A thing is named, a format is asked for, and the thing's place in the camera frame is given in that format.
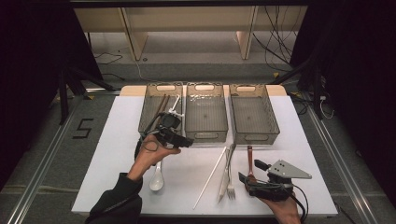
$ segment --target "white table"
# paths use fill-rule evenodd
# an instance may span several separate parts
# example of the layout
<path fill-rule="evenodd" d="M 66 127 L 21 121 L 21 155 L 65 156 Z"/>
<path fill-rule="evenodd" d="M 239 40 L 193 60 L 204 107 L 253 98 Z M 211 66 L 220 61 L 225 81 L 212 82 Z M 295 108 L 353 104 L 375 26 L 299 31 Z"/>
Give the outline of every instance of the white table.
<path fill-rule="evenodd" d="M 137 127 L 143 98 L 143 96 L 116 97 L 72 212 L 88 215 L 102 193 L 114 187 L 119 173 L 129 171 L 134 161 L 134 148 L 139 137 Z M 271 146 L 255 146 L 253 159 L 269 164 L 281 159 L 311 174 L 312 179 L 292 180 L 295 185 L 303 189 L 308 198 L 309 216 L 335 216 L 337 211 L 291 99 L 289 96 L 270 96 L 270 99 L 280 134 Z M 165 158 L 163 160 L 165 184 L 157 192 L 149 189 L 149 181 L 155 167 L 150 168 L 144 175 L 144 184 L 140 192 L 143 198 L 142 216 L 272 216 L 268 206 L 250 197 L 238 179 L 238 172 L 248 174 L 247 146 L 237 146 L 233 154 L 232 176 L 236 199 L 231 201 L 225 195 L 218 203 L 221 176 L 225 165 L 224 156 L 200 202 L 194 210 L 192 209 L 223 147 L 230 145 L 232 141 L 232 132 L 229 132 L 225 143 L 205 146 L 194 144 L 192 147 L 182 148 L 182 152 L 178 155 Z M 253 172 L 256 178 L 268 179 L 266 172 L 256 167 L 253 168 Z M 305 204 L 303 194 L 297 189 L 294 191 L 296 197 Z"/>

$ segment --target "black sleeve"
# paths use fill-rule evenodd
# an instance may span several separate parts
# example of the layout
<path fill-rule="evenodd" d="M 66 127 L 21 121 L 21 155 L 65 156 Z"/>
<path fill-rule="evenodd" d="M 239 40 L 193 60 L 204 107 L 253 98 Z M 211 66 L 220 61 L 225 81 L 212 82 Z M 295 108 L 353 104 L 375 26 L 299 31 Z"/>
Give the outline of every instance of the black sleeve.
<path fill-rule="evenodd" d="M 142 199 L 138 193 L 143 179 L 138 183 L 122 173 L 114 189 L 105 191 L 92 208 L 85 223 L 136 223 L 142 210 Z"/>

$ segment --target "plastic storage bin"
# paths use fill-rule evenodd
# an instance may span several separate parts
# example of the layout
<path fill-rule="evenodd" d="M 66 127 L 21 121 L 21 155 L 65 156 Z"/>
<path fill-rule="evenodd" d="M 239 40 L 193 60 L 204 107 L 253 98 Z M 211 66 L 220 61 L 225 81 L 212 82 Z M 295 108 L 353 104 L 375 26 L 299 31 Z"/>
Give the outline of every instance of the plastic storage bin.
<path fill-rule="evenodd" d="M 265 85 L 230 85 L 235 143 L 272 145 L 280 133 Z"/>
<path fill-rule="evenodd" d="M 177 96 L 180 96 L 175 110 L 177 113 L 182 113 L 182 102 L 183 102 L 183 83 L 149 83 L 146 88 L 145 101 L 143 103 L 142 114 L 140 116 L 138 131 L 142 133 L 145 131 L 156 116 L 158 112 L 168 112 L 173 107 Z M 158 111 L 161 103 L 166 103 L 163 111 Z M 182 123 L 178 125 L 177 132 L 181 131 Z"/>
<path fill-rule="evenodd" d="M 195 143 L 225 142 L 228 132 L 221 83 L 187 83 L 186 136 Z"/>

